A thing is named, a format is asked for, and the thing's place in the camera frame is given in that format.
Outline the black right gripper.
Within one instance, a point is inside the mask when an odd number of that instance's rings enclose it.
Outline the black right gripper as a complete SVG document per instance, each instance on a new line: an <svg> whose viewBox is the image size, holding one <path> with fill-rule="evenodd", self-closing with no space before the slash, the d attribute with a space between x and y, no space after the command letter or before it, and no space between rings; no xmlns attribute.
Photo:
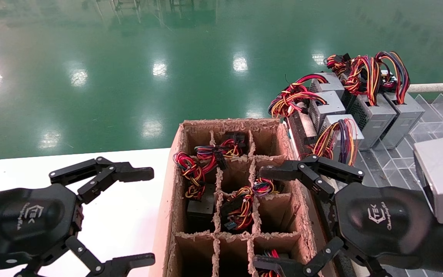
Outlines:
<svg viewBox="0 0 443 277"><path fill-rule="evenodd" d="M280 166L261 167L260 177L264 179L298 180L323 202L332 203L335 199L340 235L306 264L274 255L256 255L255 267L280 277L316 277L340 252L364 266L370 277L390 277L381 264L420 266L420 249L434 223L423 193L358 184L364 175L351 165L315 155L285 160ZM322 176L348 185L336 194Z"/></svg>

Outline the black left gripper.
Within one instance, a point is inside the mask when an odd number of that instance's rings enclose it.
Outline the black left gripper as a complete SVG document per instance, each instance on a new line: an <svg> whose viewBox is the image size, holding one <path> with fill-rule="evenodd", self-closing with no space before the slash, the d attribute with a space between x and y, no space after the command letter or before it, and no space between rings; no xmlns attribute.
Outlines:
<svg viewBox="0 0 443 277"><path fill-rule="evenodd" d="M0 270L26 264L15 276L38 277L43 266L69 250L88 268L88 277L126 277L132 269L153 266L153 253L102 263L76 235L82 225L81 204L91 203L117 181L149 181L154 176L151 167L97 157L52 171L49 187L0 191ZM65 187L87 178L91 180L77 196Z"/></svg>

